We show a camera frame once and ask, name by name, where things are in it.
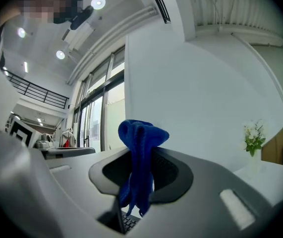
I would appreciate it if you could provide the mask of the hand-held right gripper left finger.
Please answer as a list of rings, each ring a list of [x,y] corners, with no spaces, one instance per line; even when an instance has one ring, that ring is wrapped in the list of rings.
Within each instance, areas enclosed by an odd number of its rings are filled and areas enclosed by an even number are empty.
[[[47,161],[59,189],[53,199],[63,238],[132,238],[119,207],[120,185],[114,181],[125,166],[115,166],[109,176],[103,171],[126,154],[128,149],[121,147]]]

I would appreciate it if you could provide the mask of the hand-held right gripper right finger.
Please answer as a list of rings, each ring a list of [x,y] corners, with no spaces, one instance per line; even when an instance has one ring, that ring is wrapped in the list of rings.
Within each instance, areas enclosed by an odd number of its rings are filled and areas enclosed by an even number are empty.
[[[157,147],[154,152],[187,164],[193,183],[177,201],[151,205],[125,238],[247,238],[257,235],[266,225],[272,206],[230,170],[169,149]],[[226,189],[235,192],[255,216],[256,221],[242,231],[220,197]]]

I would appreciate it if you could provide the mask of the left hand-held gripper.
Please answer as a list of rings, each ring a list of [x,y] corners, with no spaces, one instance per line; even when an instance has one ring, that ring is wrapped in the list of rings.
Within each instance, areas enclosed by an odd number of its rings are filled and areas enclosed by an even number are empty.
[[[14,118],[9,129],[9,135],[23,142],[28,148],[33,148],[37,140],[41,139],[41,133],[31,128],[18,118]],[[94,148],[49,148],[42,151],[45,159],[58,159],[77,157],[96,153]]]

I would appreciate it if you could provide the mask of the black keyboard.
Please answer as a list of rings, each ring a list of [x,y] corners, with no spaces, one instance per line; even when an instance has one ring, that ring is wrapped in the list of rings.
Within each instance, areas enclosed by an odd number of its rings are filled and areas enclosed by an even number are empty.
[[[122,222],[123,222],[123,228],[124,228],[124,233],[130,232],[141,220],[140,218],[130,214],[129,216],[126,215],[126,212],[122,211],[121,212],[122,216]]]

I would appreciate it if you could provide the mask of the blue cloth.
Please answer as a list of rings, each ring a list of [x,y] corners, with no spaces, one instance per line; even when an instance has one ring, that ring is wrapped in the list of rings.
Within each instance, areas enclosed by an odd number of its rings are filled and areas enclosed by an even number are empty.
[[[151,172],[151,151],[167,141],[169,133],[149,122],[126,119],[118,127],[121,141],[130,150],[131,173],[119,192],[121,208],[128,206],[126,216],[134,207],[143,217],[149,207],[149,196],[153,190],[154,178]]]

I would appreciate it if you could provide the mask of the black framed glass doors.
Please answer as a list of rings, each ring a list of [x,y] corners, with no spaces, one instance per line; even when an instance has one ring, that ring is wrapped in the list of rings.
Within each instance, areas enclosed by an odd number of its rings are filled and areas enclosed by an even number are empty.
[[[124,55],[111,53],[81,82],[73,116],[75,145],[96,152],[123,146],[118,126],[125,120]]]

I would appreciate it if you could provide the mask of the black metal railing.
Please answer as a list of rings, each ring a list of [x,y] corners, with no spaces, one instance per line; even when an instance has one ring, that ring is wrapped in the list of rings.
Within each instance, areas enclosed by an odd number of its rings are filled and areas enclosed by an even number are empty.
[[[65,109],[67,106],[67,102],[69,100],[68,97],[38,86],[10,71],[2,70],[9,82],[17,89],[19,94],[56,108]]]

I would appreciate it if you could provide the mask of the white flower plant in vase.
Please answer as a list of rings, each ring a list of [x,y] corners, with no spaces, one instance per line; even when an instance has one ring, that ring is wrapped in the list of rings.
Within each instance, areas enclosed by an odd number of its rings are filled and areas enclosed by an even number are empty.
[[[246,123],[244,129],[243,149],[249,154],[248,172],[255,175],[261,162],[261,150],[266,141],[264,123],[261,119]]]

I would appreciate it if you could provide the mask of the brown cardboard panel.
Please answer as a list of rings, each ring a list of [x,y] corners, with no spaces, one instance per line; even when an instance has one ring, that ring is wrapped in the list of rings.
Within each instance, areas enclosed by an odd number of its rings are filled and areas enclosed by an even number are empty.
[[[283,165],[283,128],[262,147],[261,160]]]

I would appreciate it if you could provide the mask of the white ceiling air conditioner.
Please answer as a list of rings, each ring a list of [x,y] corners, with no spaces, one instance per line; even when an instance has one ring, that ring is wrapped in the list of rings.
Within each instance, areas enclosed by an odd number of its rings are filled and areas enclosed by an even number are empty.
[[[67,29],[62,37],[62,40],[68,43],[69,49],[79,50],[83,45],[84,41],[94,32],[93,29],[87,22],[84,22],[76,30]]]

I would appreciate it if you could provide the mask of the white ceiling pipes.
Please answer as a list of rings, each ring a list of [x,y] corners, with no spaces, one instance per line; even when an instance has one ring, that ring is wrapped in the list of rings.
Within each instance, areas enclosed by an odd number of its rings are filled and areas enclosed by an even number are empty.
[[[154,6],[150,5],[112,27],[86,51],[85,55],[77,63],[69,79],[66,81],[66,84],[72,85],[96,59],[102,56],[107,49],[118,44],[129,32],[140,27],[148,20],[153,17],[157,17],[158,15],[158,10]]]

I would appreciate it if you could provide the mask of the black ceiling vent track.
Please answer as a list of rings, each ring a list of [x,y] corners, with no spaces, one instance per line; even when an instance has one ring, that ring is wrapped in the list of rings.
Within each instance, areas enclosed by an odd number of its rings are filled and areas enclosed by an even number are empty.
[[[163,0],[155,0],[165,24],[171,23],[170,16]]]

